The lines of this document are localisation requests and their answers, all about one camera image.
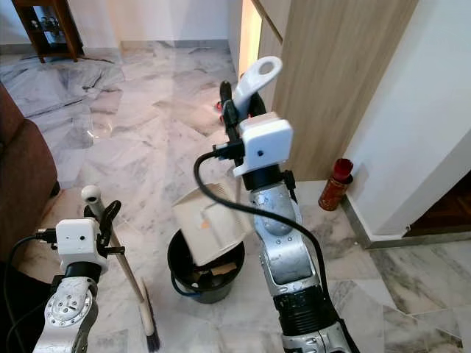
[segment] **broom handle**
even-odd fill
[[[87,203],[87,205],[91,209],[91,212],[93,212],[93,214],[100,221],[102,219],[103,211],[105,210],[105,206],[102,202],[102,192],[100,191],[100,189],[94,185],[85,186],[82,189],[82,199]],[[116,237],[116,233],[113,227],[111,228],[110,243],[111,246],[121,246],[118,237]],[[135,280],[134,274],[132,273],[130,264],[127,262],[126,256],[124,254],[117,254],[116,256],[118,258],[119,265],[121,265],[121,268],[123,269],[124,275],[130,282],[135,295],[138,297],[139,303],[142,303],[144,301],[144,295],[142,294],[141,289],[139,288],[138,283]]]

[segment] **black cable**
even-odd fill
[[[11,339],[11,335],[14,333],[14,331],[16,331],[16,328],[18,327],[19,324],[21,324],[23,322],[24,319],[26,319],[28,316],[30,316],[31,314],[33,314],[36,310],[42,308],[42,307],[45,307],[46,306],[46,303],[47,303],[48,299],[46,299],[45,301],[41,302],[37,307],[35,307],[34,309],[31,309],[28,313],[24,314],[23,316],[21,316],[13,326],[11,326],[10,330],[8,331],[8,335],[7,335],[7,340],[6,340],[6,345],[7,345],[7,353],[10,353],[10,339]]]
[[[324,291],[324,294],[326,296],[326,299],[332,303],[329,295],[329,289],[327,287],[327,275],[325,271],[325,264],[324,264],[324,257],[322,256],[322,250],[321,246],[319,244],[319,241],[314,237],[314,235],[309,232],[305,227],[302,225],[296,223],[295,221],[292,221],[289,218],[283,217],[281,215],[277,215],[276,213],[271,213],[265,210],[259,210],[258,208],[246,206],[244,204],[236,204],[235,202],[231,202],[227,199],[223,199],[209,190],[206,185],[202,182],[201,176],[199,175],[199,167],[205,160],[209,160],[212,157],[217,157],[217,154],[215,151],[205,153],[202,156],[199,156],[196,162],[194,163],[193,167],[193,173],[194,173],[194,178],[196,180],[196,183],[199,186],[199,189],[210,199],[214,200],[215,202],[218,202],[220,204],[223,204],[226,207],[232,208],[234,210],[246,212],[246,213],[252,213],[253,215],[260,215],[262,217],[267,217],[274,219],[276,221],[279,221],[280,223],[284,223],[287,226],[290,226],[291,228],[295,228],[304,236],[306,236],[307,239],[309,239],[312,244],[314,245],[314,249],[316,250],[316,256],[317,256],[317,262],[319,264],[319,276],[321,279],[321,284],[322,284],[322,289]]]
[[[19,240],[12,248],[10,254],[8,255],[8,260],[7,264],[5,266],[5,272],[4,272],[4,277],[3,277],[3,297],[5,299],[5,306],[7,307],[7,312],[8,316],[10,317],[10,320],[12,322],[12,325],[15,326],[15,316],[13,315],[12,308],[10,306],[10,301],[8,300],[8,292],[7,292],[7,280],[8,280],[8,272],[10,270],[10,266],[13,260],[13,257],[15,256],[16,250],[21,246],[21,244],[26,243],[27,241],[38,239],[35,235],[31,235],[29,237],[23,238]],[[18,340],[18,345],[20,346],[20,349],[23,353],[26,353],[26,349],[24,348],[23,341],[21,340],[21,336],[18,332],[18,330],[15,331],[16,334],[16,339]]]
[[[190,293],[190,292],[184,292],[183,290],[181,290],[177,285],[177,281],[175,280],[175,276],[173,273],[170,273],[170,279],[171,279],[171,285],[173,285],[176,292],[181,294],[182,296],[201,296],[201,293],[198,293],[198,292]]]

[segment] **beige dustpan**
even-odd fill
[[[223,182],[207,186],[217,196],[234,201],[233,193]],[[235,248],[252,232],[248,215],[215,203],[199,189],[182,197],[173,210],[197,266]]]

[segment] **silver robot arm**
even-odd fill
[[[106,209],[99,198],[99,189],[86,187],[87,218],[66,219],[48,232],[49,243],[57,244],[60,269],[64,272],[57,290],[44,310],[45,324],[33,353],[84,353],[88,347],[88,333],[98,316],[97,283],[107,271],[109,254],[124,256],[124,247],[109,247],[113,234],[112,220],[121,203],[112,202]]]
[[[96,283],[107,269],[96,247],[99,226],[91,218],[64,220],[56,236],[65,276],[46,304],[44,329],[33,352],[82,353],[98,316]]]
[[[280,182],[251,192],[252,203],[301,223],[300,209]],[[261,266],[280,313],[285,352],[353,353],[336,312],[323,296],[316,267],[295,229],[269,218],[254,217],[262,241]]]
[[[213,146],[213,152],[196,161],[196,182],[202,192],[215,201],[255,214],[255,231],[262,242],[261,266],[280,314],[285,352],[359,353],[328,296],[325,272],[319,280],[320,274],[305,246],[300,232],[304,229],[300,226],[300,209],[292,190],[294,178],[291,172],[280,171],[279,164],[288,159],[291,149],[292,128],[275,113],[266,113],[257,93],[252,95],[248,104],[252,118],[247,119],[244,114],[239,117],[231,94],[229,82],[221,83],[223,121],[229,142]],[[250,191],[252,207],[211,195],[199,177],[199,166],[210,157],[234,160],[234,176],[241,177],[245,188]],[[282,216],[291,226],[275,221],[266,213],[258,215],[260,211]],[[310,235],[309,238],[314,238],[306,229],[304,231]]]

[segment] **black bucket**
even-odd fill
[[[181,230],[171,239],[167,252],[171,282],[175,290],[181,295],[189,296],[203,304],[218,302],[229,294],[233,280],[237,277],[244,264],[244,258],[244,244],[240,243],[234,249],[211,263],[198,268],[193,264],[193,257]],[[210,271],[204,271],[206,268],[211,269],[228,263],[235,263],[236,268],[226,274],[214,276]],[[204,271],[204,274],[200,276],[199,273],[202,271]]]

